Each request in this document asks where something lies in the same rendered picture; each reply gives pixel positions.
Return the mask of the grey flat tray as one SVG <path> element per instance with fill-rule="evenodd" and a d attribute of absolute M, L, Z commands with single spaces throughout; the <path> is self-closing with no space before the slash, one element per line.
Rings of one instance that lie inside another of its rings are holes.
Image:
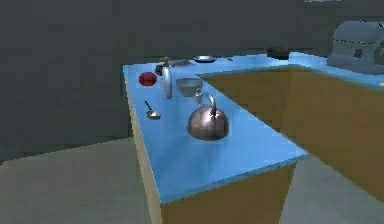
<path fill-rule="evenodd" d="M 187 59 L 172 59 L 169 60 L 169 65 L 172 67 L 185 67 L 193 65 L 189 60 Z"/>

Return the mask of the blue-topped wooden kitchen counter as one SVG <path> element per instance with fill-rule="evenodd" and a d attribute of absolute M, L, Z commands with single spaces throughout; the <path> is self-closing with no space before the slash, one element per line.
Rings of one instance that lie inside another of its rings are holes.
<path fill-rule="evenodd" d="M 151 70 L 124 67 L 152 224 L 384 224 L 384 75 L 304 53 L 175 68 L 246 96 L 204 85 L 229 119 L 227 137 L 205 142 L 187 131 L 195 100 L 139 83 Z"/>

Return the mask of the grey metal bowl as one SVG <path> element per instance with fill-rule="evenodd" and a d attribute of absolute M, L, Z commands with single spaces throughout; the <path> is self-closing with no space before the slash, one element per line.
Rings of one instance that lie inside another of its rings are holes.
<path fill-rule="evenodd" d="M 184 97 L 192 97 L 197 89 L 203 86 L 199 78 L 180 78 L 176 80 L 176 87 Z"/>

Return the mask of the small silver ladle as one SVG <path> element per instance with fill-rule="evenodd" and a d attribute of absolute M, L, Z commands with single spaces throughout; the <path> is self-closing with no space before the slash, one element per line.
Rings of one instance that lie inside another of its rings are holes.
<path fill-rule="evenodd" d="M 146 112 L 146 116 L 148 119 L 159 120 L 161 118 L 161 113 L 156 110 L 153 110 L 147 101 L 145 101 L 145 105 L 148 108 L 148 111 Z"/>

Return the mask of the silver metal kettle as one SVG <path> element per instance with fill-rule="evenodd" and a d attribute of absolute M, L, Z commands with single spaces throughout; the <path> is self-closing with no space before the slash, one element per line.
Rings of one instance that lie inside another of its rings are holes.
<path fill-rule="evenodd" d="M 226 114 L 216 105 L 212 95 L 207 96 L 210 104 L 196 109 L 188 120 L 187 131 L 196 139 L 216 141 L 229 134 L 229 121 Z"/>

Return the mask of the black round pot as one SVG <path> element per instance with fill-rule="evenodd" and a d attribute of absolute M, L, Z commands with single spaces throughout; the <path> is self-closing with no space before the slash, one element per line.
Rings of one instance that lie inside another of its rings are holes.
<path fill-rule="evenodd" d="M 288 60 L 289 54 L 290 52 L 283 47 L 273 46 L 267 49 L 267 56 L 278 60 Z"/>

